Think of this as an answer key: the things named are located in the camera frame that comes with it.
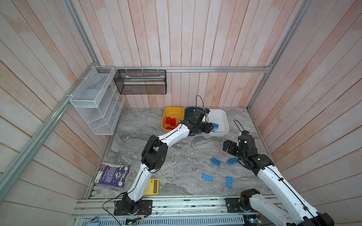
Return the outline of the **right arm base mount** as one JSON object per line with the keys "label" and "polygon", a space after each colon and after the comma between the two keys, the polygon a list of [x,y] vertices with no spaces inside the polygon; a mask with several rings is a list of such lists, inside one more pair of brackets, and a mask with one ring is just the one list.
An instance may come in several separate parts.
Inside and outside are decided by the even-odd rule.
{"label": "right arm base mount", "polygon": [[251,207],[251,197],[225,198],[228,213],[260,213]]}

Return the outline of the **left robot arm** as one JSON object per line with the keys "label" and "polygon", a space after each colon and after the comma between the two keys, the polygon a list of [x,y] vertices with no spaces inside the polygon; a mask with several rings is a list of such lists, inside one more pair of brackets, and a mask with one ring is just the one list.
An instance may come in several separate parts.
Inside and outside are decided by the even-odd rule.
{"label": "left robot arm", "polygon": [[143,197],[144,189],[153,173],[161,169],[166,161],[168,149],[178,141],[195,135],[197,132],[210,133],[214,126],[208,121],[210,110],[196,109],[193,114],[182,120],[175,129],[162,136],[150,136],[141,154],[141,165],[137,177],[131,188],[122,196],[121,204],[126,211],[133,214]]}

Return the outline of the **blue lego brick small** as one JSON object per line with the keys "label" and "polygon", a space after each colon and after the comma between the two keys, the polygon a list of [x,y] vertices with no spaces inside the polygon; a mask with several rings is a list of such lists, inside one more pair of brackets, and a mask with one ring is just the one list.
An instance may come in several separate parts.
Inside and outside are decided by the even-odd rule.
{"label": "blue lego brick small", "polygon": [[238,159],[237,158],[231,158],[227,160],[227,164],[228,165],[234,165],[238,163]]}

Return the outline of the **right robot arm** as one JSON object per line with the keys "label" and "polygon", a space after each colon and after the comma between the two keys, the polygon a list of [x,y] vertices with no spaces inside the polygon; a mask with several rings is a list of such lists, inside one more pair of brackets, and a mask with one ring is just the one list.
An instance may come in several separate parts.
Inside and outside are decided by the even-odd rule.
{"label": "right robot arm", "polygon": [[248,131],[241,132],[237,142],[226,140],[223,151],[235,156],[241,165],[258,176],[276,195],[283,209],[268,201],[256,189],[240,193],[238,199],[226,199],[228,212],[256,211],[276,226],[332,226],[334,220],[309,204],[282,176],[274,162],[259,154],[254,138]]}

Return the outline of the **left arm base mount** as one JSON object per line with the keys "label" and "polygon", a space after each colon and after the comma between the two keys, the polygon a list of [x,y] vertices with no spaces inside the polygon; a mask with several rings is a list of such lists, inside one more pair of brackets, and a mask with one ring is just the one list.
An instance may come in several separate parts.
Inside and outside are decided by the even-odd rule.
{"label": "left arm base mount", "polygon": [[152,200],[139,200],[137,202],[132,201],[116,201],[116,207],[114,210],[115,216],[135,216],[143,215],[148,216],[152,213]]}

